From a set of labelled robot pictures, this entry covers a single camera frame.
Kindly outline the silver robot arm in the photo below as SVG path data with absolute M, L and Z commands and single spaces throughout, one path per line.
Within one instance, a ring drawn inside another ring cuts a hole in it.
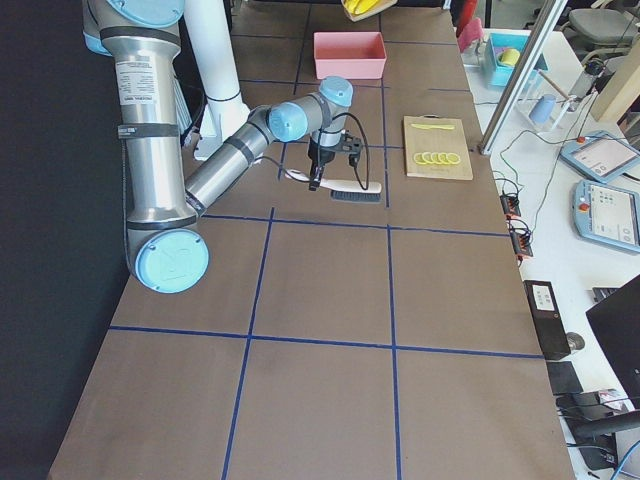
M 147 288 L 177 293 L 204 275 L 209 251 L 198 218 L 276 141 L 309 136 L 313 161 L 328 159 L 341 142 L 352 103 L 351 83 L 324 79 L 317 91 L 274 106 L 243 102 L 220 1 L 86 1 L 87 48 L 115 65 L 133 201 L 126 206 L 125 242 L 131 273 Z M 210 156 L 183 172 L 174 61 L 187 34 L 212 127 Z

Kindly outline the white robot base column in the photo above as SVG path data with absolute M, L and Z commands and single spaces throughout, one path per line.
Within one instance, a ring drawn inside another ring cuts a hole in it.
M 224 3 L 187 0 L 184 19 L 200 79 L 206 107 L 200 126 L 195 158 L 204 161 L 247 120 Z

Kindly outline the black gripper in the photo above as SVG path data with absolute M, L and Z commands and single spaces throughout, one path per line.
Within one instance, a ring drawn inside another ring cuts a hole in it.
M 321 184 L 325 165 L 343 152 L 344 132 L 314 131 L 309 140 L 308 157 L 311 160 L 308 188 L 316 191 Z

